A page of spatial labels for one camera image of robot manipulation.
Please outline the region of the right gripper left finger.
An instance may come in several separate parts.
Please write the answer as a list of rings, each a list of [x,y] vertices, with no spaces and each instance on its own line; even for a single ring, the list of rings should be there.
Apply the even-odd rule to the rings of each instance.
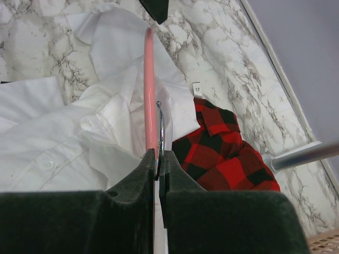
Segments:
[[[155,152],[109,190],[1,193],[1,253],[153,253]]]

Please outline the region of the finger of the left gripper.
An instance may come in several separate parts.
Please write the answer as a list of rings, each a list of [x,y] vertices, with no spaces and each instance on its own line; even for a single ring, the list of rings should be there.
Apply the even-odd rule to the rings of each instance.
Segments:
[[[167,20],[169,0],[139,0],[150,17],[158,24]]]

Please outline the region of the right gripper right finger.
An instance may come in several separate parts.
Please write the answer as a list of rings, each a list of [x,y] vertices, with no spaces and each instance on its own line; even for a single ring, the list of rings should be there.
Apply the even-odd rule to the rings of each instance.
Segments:
[[[308,253],[294,207],[275,191],[206,191],[165,151],[160,201],[169,253]]]

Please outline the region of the white shirt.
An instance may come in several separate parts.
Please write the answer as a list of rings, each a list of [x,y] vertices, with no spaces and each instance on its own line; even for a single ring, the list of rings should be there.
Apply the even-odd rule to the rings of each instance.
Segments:
[[[51,105],[48,79],[1,91],[1,191],[105,190],[145,153],[144,35],[147,25],[117,4],[83,16],[99,83],[67,106]]]

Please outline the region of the pink hanger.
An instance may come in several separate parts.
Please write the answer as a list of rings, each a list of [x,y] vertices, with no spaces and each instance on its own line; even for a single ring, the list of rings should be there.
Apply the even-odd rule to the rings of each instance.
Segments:
[[[155,180],[159,180],[165,152],[165,119],[161,102],[156,101],[154,68],[154,32],[147,28],[144,42],[144,119],[146,150],[157,155]]]

